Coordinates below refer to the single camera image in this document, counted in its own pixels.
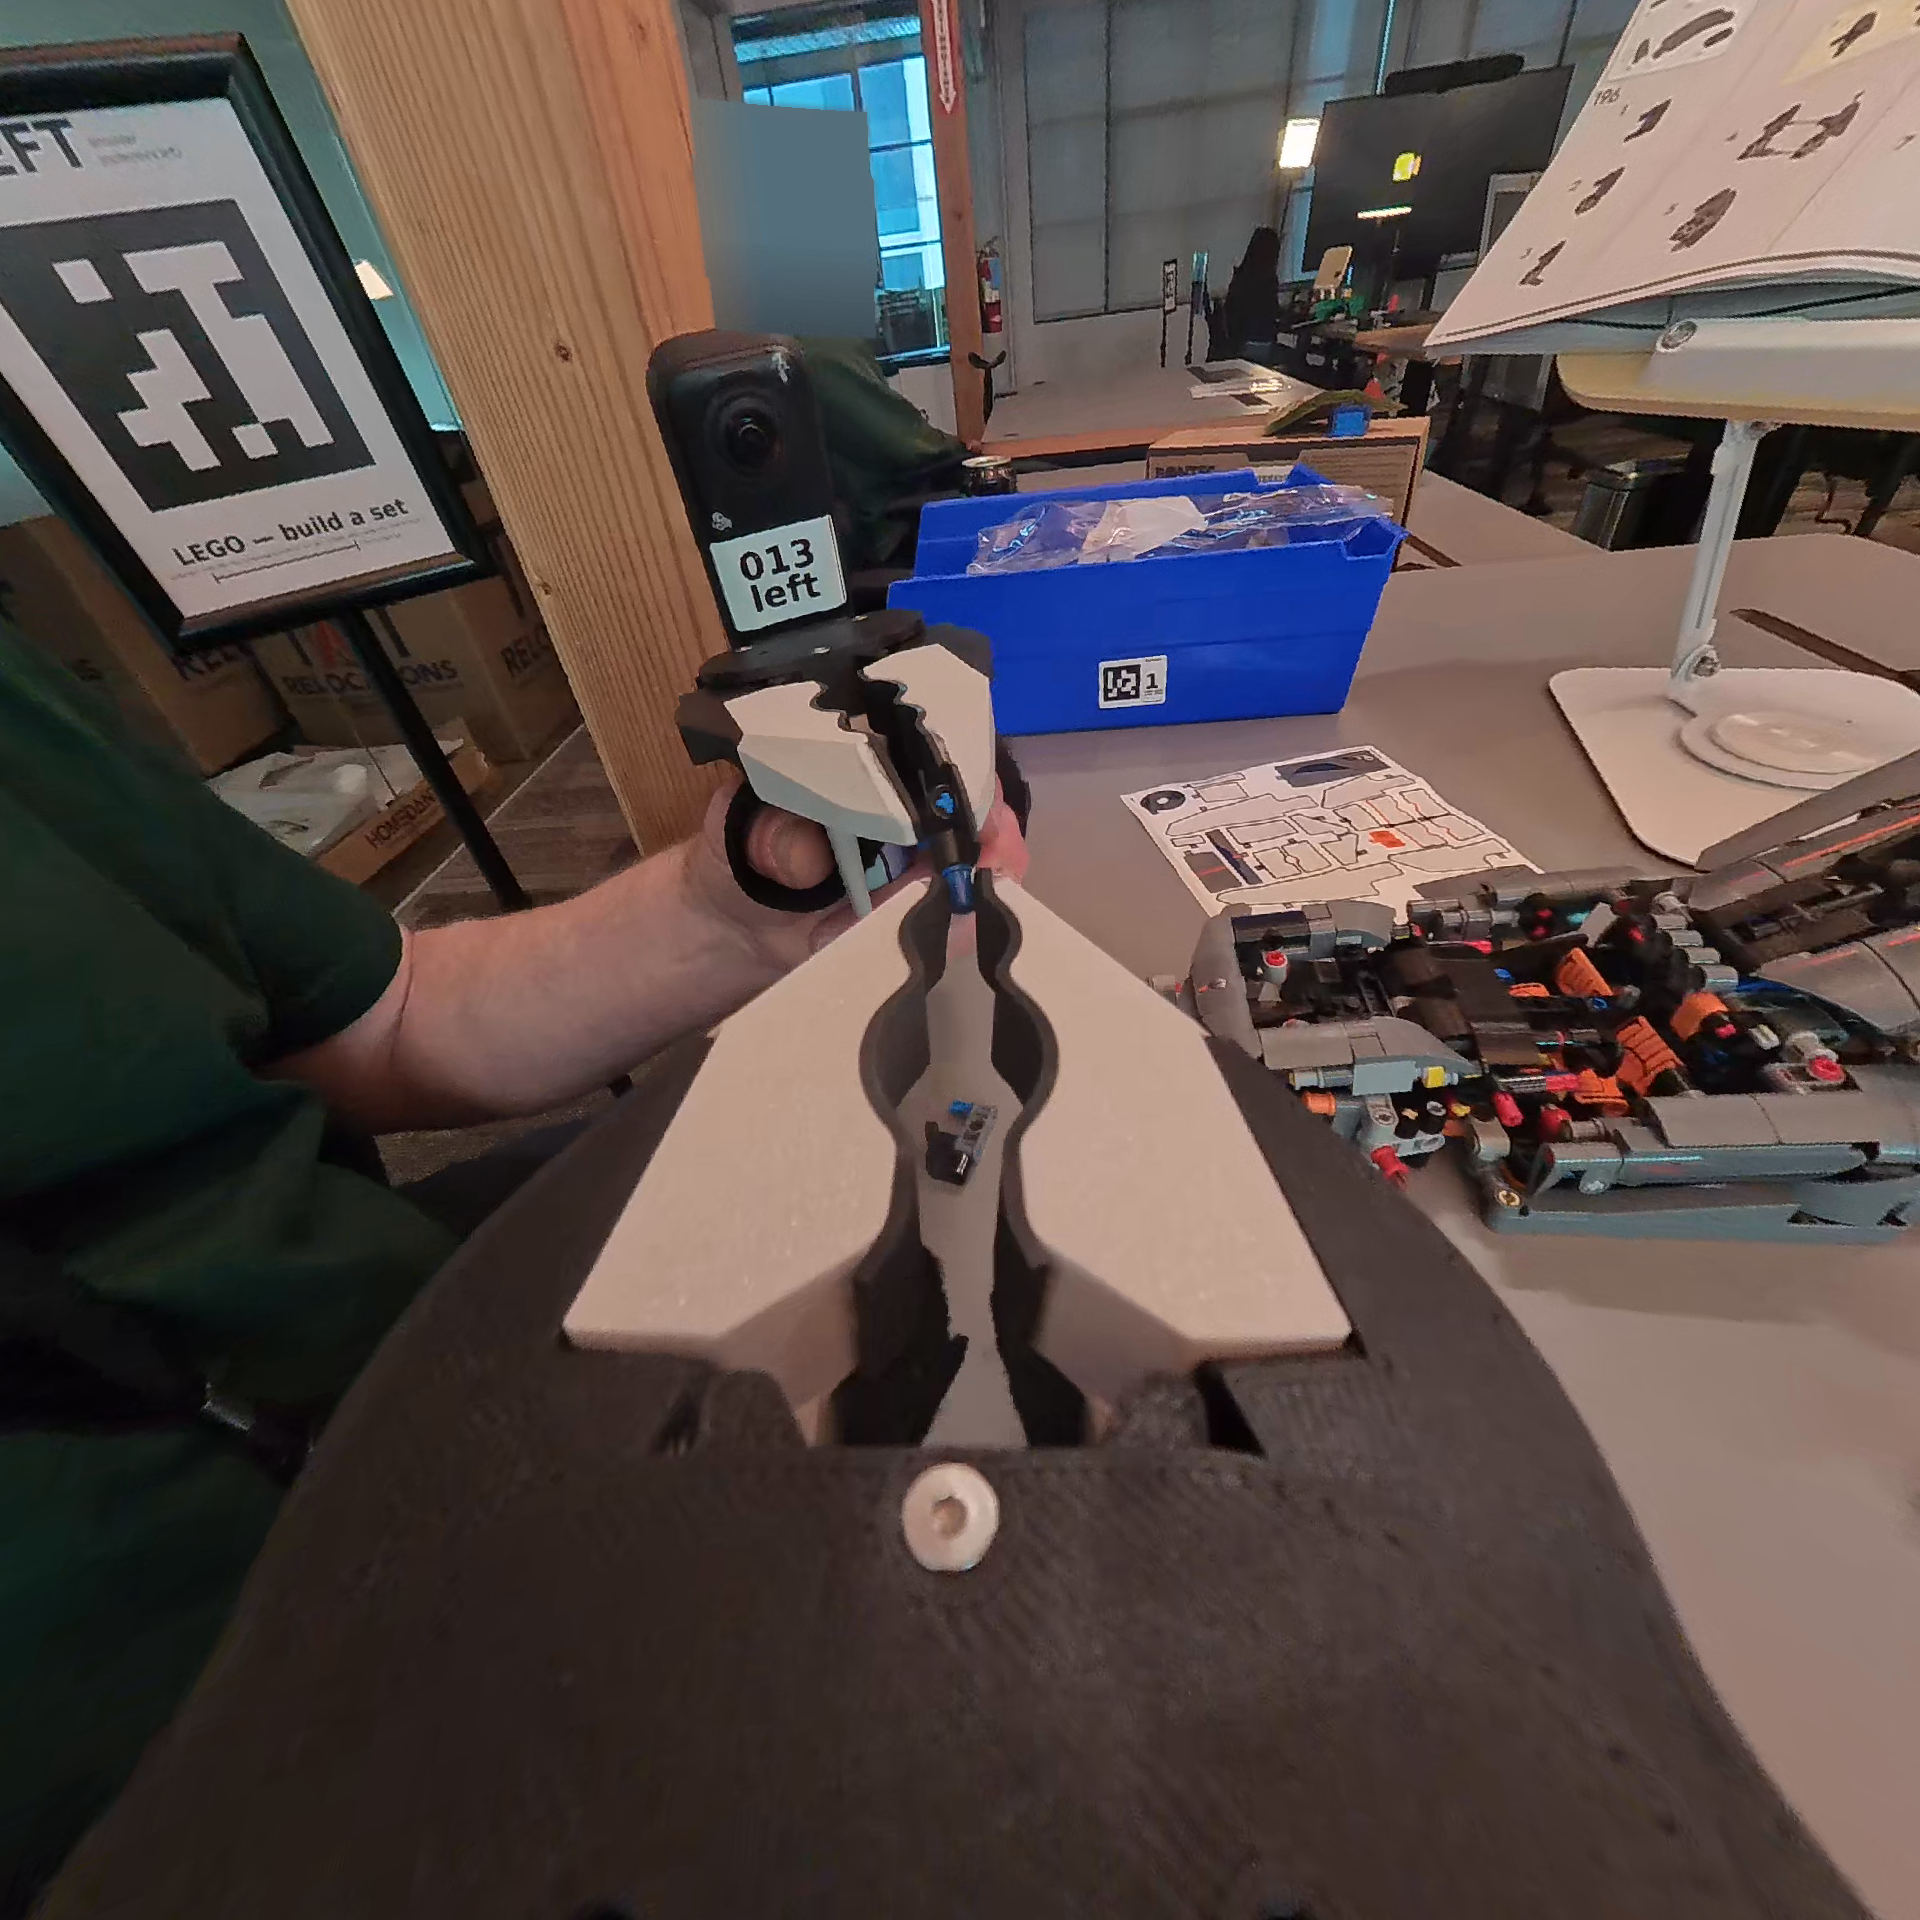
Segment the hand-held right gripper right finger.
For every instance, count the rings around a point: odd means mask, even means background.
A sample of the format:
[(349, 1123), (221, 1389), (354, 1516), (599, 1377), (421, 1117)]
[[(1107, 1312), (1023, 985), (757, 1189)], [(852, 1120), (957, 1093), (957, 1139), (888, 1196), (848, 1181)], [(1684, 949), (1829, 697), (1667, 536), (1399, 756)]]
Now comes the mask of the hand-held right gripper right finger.
[(1353, 1333), (1204, 1026), (1015, 883), (978, 885), (1001, 1149), (993, 1324), (1028, 1444), (1152, 1377)]

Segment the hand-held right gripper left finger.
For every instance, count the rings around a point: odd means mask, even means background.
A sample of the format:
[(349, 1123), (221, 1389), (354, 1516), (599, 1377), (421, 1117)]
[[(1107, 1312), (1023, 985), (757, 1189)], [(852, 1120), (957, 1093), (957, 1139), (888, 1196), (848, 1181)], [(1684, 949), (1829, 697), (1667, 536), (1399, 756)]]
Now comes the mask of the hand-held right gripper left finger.
[(571, 1347), (765, 1373), (850, 1444), (917, 1444), (943, 1402), (922, 1234), (943, 890), (908, 883), (714, 1033), (568, 1309)]

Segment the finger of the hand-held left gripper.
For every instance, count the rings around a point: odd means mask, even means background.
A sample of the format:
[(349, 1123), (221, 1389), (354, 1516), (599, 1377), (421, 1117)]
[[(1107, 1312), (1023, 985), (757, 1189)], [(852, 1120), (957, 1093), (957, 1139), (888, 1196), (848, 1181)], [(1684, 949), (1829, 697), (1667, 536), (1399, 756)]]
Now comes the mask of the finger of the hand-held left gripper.
[(945, 645), (920, 645), (897, 657), (897, 772), (912, 813), (912, 755), (920, 745), (932, 747), (961, 776), (980, 836), (999, 799), (993, 681)]
[(937, 832), (891, 764), (812, 681), (736, 695), (736, 760), (753, 793), (833, 834), (911, 848)]

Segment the black and blue lego connector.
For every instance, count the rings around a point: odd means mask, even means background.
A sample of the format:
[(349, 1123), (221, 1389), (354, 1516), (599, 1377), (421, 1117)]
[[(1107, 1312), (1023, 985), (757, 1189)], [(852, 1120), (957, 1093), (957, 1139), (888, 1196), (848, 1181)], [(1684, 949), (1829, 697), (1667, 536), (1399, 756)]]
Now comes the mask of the black and blue lego connector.
[(912, 760), (917, 764), (912, 787), (920, 844), (928, 853), (932, 871), (945, 880), (952, 912), (970, 916), (976, 911), (978, 864), (976, 817), (970, 793), (954, 767), (932, 747), (920, 745)]

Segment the person's left forearm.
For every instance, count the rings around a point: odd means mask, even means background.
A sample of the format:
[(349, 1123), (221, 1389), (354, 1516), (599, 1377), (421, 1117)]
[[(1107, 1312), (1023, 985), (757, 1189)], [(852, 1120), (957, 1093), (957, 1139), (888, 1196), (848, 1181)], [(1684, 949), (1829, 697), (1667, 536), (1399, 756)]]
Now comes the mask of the person's left forearm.
[(274, 1065), (353, 1127), (452, 1130), (548, 1114), (706, 1032), (738, 951), (688, 887), (692, 845), (564, 904), (408, 933), (377, 1001)]

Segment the grey lego car model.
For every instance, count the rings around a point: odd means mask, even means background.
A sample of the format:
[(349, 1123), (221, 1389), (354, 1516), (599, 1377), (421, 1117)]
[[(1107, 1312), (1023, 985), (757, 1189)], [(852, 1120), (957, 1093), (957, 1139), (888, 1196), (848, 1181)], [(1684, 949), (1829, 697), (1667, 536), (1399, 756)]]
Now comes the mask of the grey lego car model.
[(1693, 871), (1229, 907), (1154, 989), (1503, 1232), (1892, 1242), (1919, 1218), (1915, 756)]

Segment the person's left hand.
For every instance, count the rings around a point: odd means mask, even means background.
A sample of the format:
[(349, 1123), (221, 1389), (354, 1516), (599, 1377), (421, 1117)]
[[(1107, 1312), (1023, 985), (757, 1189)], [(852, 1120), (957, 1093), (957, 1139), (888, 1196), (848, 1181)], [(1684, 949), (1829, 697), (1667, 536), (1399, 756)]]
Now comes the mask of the person's left hand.
[[(769, 896), (812, 895), (831, 880), (841, 883), (841, 891), (809, 912), (759, 901), (736, 876), (731, 850), (746, 858), (747, 871)], [(704, 825), (684, 845), (682, 895), (691, 916), (759, 985), (804, 965), (864, 916), (841, 876), (828, 831), (761, 802), (744, 783), (714, 799)]]

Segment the blue plastic parts bin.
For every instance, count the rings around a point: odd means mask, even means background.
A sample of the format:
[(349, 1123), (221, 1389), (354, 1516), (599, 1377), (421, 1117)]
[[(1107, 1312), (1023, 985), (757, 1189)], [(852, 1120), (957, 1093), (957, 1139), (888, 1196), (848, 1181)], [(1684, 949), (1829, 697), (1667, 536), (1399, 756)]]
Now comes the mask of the blue plastic parts bin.
[(970, 579), (976, 536), (1050, 498), (1304, 490), (1292, 471), (1207, 471), (1165, 483), (965, 496), (928, 506), (914, 569), (888, 591), (993, 643), (1009, 736), (1336, 713), (1345, 707), (1402, 552), (1297, 544), (1197, 561), (1061, 568)]

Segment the clear plastic bags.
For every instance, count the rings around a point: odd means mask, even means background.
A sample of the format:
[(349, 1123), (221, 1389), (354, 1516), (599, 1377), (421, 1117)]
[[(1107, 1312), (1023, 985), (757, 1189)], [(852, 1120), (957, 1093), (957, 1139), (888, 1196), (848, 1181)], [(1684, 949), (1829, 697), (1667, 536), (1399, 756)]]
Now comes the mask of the clear plastic bags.
[(1367, 490), (1308, 487), (1197, 496), (1050, 498), (976, 536), (970, 579), (1084, 569), (1141, 561), (1197, 561), (1297, 544), (1393, 552), (1403, 539), (1386, 500)]

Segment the brown cardboard moving box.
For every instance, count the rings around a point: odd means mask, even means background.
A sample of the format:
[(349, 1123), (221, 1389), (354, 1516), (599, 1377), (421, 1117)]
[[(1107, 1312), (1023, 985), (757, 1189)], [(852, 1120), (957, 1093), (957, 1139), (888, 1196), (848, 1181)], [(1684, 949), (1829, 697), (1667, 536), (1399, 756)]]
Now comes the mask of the brown cardboard moving box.
[(240, 645), (176, 657), (59, 517), (3, 531), (4, 616), (205, 777), (269, 753), (290, 713)]
[[(493, 764), (537, 760), (580, 724), (539, 616), (501, 580), (373, 609), (369, 625), (435, 731), (471, 741)], [(338, 621), (266, 636), (252, 655), (311, 745), (401, 743)]]

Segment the black sign stand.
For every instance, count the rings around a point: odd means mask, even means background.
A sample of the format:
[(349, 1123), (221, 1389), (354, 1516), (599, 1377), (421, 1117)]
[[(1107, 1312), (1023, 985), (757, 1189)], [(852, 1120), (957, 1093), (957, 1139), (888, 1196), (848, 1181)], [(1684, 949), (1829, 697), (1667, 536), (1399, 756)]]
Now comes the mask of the black sign stand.
[(533, 898), (525, 895), (509, 860), (496, 844), (490, 824), (473, 802), (473, 795), (456, 776), (436, 731), (421, 713), (411, 690), (401, 681), (397, 665), (386, 657), (369, 613), (364, 609), (348, 609), (338, 613), (338, 626), (348, 637), (369, 687), (396, 722), (401, 743), (413, 756), (421, 777), (442, 802), (449, 824), (457, 832), (471, 864), (491, 891), (496, 905), (506, 912), (528, 911)]

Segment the white sticker sheet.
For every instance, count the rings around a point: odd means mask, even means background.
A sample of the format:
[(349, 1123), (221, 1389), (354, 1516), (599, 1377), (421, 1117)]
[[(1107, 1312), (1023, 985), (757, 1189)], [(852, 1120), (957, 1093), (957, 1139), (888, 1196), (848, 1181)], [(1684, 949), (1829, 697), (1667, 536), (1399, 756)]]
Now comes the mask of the white sticker sheet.
[(1161, 783), (1122, 804), (1209, 915), (1331, 901), (1403, 911), (1428, 883), (1533, 868), (1375, 747)]

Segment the open box with white foam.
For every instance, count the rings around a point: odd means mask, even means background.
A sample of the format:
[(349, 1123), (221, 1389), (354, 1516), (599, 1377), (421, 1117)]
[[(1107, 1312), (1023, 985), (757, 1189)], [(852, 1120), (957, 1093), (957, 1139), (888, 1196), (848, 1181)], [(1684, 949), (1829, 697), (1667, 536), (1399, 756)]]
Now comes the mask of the open box with white foam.
[(348, 883), (367, 883), (447, 824), (403, 747), (295, 747), (209, 779), (231, 809), (283, 848)]

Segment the framed marker sign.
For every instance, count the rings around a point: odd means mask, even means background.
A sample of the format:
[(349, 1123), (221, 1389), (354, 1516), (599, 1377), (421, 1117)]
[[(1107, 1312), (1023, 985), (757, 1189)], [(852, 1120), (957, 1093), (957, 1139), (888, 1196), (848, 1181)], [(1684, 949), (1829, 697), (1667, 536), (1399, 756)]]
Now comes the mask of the framed marker sign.
[(4, 445), (184, 649), (490, 573), (237, 34), (4, 50)]

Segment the white book stand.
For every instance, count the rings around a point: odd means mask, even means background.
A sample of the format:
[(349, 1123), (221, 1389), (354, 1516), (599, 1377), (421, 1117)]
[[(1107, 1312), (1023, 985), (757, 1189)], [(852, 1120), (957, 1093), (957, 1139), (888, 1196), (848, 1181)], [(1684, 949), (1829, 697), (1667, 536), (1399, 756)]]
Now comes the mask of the white book stand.
[(1728, 668), (1715, 633), (1764, 435), (1915, 428), (1919, 320), (1679, 320), (1650, 348), (1565, 353), (1557, 371), (1593, 409), (1723, 421), (1668, 665), (1549, 681), (1626, 827), (1712, 868), (1913, 795), (1915, 690), (1866, 668)]

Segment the open instruction book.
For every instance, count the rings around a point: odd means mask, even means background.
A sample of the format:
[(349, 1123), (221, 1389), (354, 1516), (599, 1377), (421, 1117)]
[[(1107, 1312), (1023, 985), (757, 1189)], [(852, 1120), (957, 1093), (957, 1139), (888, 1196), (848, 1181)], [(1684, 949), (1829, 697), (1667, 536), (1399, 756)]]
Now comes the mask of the open instruction book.
[(1919, 5), (1647, 2), (1428, 348), (1915, 313)]

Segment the wide wooden post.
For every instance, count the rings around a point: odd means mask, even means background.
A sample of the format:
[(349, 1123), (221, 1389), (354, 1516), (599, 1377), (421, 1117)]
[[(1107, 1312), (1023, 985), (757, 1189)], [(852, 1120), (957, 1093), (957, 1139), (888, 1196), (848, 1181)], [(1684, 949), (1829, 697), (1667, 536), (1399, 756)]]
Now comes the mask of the wide wooden post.
[(716, 776), (676, 730), (723, 645), (645, 373), (714, 323), (665, 2), (293, 2), (636, 844)]

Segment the slim wooden post red sign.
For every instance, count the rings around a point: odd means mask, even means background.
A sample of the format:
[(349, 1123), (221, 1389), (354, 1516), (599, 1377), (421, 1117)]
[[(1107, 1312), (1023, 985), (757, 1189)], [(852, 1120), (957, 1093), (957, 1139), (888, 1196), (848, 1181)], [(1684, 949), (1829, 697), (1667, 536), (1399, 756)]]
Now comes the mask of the slim wooden post red sign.
[(945, 249), (954, 432), (971, 451), (980, 451), (988, 437), (993, 378), (985, 371), (988, 346), (980, 331), (963, 20), (956, 2), (920, 2), (920, 24), (928, 66), (935, 201)]

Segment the black wall monitor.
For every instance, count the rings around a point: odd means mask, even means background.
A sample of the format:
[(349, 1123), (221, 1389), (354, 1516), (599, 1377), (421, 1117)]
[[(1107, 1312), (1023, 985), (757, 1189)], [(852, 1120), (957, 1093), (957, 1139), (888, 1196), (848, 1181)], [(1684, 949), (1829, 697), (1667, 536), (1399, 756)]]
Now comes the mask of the black wall monitor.
[(1509, 81), (1332, 100), (1321, 111), (1304, 263), (1388, 237), (1403, 277), (1476, 251), (1492, 176), (1541, 175), (1573, 66)]

